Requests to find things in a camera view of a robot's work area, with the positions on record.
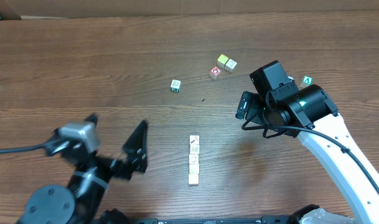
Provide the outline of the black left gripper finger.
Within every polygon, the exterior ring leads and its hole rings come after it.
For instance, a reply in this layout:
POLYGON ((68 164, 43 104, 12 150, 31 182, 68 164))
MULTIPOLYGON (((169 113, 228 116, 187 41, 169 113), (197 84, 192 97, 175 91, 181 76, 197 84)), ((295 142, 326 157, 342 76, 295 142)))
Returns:
POLYGON ((95 113, 93 113, 93 114, 87 116, 87 117, 84 119, 84 121, 86 121, 86 122, 91 122, 91 123, 93 123, 95 126, 97 126, 97 123, 98 123, 98 116, 97 116, 95 113))
POLYGON ((123 151, 127 154, 126 163, 130 169, 145 173, 147 169, 147 130, 148 123, 142 120, 123 144, 123 151))

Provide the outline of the yellow sided wooden block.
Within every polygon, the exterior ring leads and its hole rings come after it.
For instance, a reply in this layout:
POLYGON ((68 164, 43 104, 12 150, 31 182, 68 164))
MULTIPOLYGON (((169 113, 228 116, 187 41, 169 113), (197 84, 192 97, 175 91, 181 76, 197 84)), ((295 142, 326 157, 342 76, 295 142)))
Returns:
POLYGON ((190 145, 190 153, 191 154, 200 154, 200 146, 198 144, 190 145))

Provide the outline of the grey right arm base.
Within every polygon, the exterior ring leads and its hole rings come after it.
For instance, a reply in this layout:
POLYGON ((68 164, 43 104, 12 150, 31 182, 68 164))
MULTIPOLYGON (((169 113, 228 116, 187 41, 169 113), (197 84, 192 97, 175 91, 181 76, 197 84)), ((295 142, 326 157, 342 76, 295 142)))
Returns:
POLYGON ((287 224, 357 224, 354 218, 325 211, 318 205, 310 204, 289 216, 287 224))

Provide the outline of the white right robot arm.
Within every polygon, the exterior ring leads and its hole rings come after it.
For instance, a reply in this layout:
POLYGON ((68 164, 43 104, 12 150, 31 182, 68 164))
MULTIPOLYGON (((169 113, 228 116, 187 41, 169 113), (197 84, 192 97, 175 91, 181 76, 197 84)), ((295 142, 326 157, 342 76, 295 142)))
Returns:
POLYGON ((338 108, 319 86, 295 93, 243 92, 236 117, 245 131, 262 130, 264 138, 298 139, 322 164, 338 187, 357 223, 379 223, 379 173, 345 125, 338 108))

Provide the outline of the wooden block with hammer picture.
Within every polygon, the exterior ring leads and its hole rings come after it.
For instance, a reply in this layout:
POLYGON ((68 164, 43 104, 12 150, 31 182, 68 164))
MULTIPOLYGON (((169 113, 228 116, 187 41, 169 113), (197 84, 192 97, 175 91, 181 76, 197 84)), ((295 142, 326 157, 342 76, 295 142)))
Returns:
POLYGON ((196 135, 190 135, 190 145, 195 144, 199 145, 200 144, 200 138, 199 136, 196 135))

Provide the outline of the wooden block number three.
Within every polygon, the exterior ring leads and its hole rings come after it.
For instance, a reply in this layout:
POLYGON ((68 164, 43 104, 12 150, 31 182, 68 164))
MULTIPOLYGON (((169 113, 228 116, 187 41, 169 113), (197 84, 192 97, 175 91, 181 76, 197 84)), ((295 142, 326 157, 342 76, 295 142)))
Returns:
POLYGON ((189 174, 188 175, 189 185, 199 185, 199 175, 198 174, 189 174))

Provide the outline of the wooden block with dots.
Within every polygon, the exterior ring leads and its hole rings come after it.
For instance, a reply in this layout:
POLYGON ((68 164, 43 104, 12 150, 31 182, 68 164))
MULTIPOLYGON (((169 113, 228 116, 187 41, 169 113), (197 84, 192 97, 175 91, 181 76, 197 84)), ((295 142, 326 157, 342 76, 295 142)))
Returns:
POLYGON ((198 164, 199 155, 198 154, 189 154, 189 164, 198 164))

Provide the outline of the wooden block with squiggle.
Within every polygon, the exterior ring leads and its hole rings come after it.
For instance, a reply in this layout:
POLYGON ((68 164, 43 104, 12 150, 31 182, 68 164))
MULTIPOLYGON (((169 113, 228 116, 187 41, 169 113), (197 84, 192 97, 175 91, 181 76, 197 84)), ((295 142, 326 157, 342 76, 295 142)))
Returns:
POLYGON ((189 164, 189 174, 199 174, 200 166, 199 164, 189 164))

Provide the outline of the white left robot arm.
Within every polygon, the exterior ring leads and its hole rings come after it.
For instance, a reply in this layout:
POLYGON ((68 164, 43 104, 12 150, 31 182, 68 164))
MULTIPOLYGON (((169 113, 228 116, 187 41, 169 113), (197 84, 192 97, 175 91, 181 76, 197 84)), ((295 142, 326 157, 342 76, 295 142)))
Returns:
POLYGON ((124 159, 102 157, 96 130, 98 117, 89 115, 54 131, 45 143, 49 157, 61 155, 75 170, 67 186, 46 185, 26 203, 18 223, 92 223, 112 178, 130 180, 133 172, 147 169, 147 130, 143 120, 123 144, 124 159))

